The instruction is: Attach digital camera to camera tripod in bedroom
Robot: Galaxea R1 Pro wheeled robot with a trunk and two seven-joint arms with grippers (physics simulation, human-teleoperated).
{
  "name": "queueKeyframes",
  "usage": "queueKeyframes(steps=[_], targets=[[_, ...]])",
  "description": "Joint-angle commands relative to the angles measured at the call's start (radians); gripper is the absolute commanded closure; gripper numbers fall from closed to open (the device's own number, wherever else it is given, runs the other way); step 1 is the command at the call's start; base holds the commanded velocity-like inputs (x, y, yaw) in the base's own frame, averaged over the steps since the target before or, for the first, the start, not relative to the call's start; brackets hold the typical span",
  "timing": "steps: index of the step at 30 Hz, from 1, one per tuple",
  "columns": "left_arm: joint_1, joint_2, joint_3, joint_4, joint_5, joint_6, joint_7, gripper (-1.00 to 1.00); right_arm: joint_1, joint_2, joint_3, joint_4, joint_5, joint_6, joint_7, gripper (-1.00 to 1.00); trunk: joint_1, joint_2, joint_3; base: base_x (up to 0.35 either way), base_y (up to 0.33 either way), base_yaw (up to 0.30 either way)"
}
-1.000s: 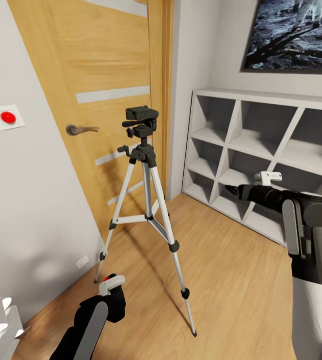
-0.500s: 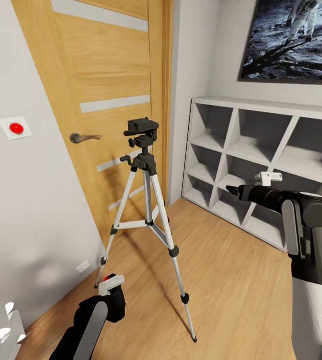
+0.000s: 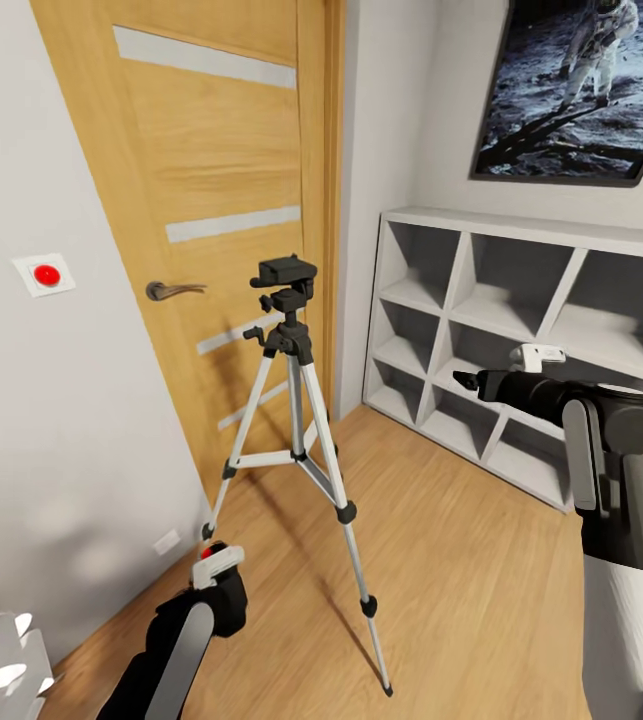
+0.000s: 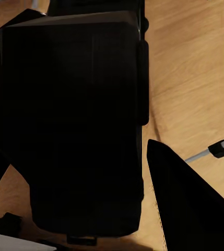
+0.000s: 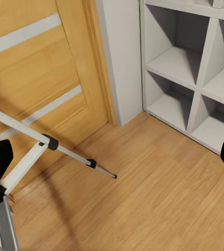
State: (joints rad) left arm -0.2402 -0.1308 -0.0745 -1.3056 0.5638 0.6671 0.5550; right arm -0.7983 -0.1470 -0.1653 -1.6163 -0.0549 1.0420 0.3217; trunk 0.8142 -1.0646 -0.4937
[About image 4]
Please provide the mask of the digital camera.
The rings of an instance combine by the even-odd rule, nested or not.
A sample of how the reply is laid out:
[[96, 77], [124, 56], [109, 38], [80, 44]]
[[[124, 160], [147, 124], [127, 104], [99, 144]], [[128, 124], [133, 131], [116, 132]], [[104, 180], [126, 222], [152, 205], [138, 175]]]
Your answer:
[[148, 28], [145, 0], [50, 0], [0, 28], [0, 153], [68, 244], [139, 229]]

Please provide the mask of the camera tripod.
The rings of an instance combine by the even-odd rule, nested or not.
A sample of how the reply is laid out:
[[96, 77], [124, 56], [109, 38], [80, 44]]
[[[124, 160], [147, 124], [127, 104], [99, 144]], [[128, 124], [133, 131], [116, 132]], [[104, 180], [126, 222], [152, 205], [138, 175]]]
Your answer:
[[[38, 4], [39, 4], [39, 1], [40, 0], [34, 0], [33, 4], [32, 4], [32, 7], [31, 9], [34, 9], [36, 10]], [[195, 161], [196, 159], [198, 158], [201, 158], [205, 155], [208, 155], [208, 154], [212, 154], [215, 158], [221, 158], [221, 157], [224, 157], [224, 140], [222, 141], [219, 141], [211, 146], [208, 147], [207, 150], [201, 152], [201, 153], [198, 153], [188, 159], [185, 160], [185, 162], [193, 162]]]

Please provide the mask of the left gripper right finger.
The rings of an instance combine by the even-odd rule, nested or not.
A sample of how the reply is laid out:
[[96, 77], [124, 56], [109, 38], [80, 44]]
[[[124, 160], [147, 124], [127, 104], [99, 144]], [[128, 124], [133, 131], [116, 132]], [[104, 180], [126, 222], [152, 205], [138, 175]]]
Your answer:
[[147, 161], [168, 251], [224, 251], [224, 198], [162, 142]]

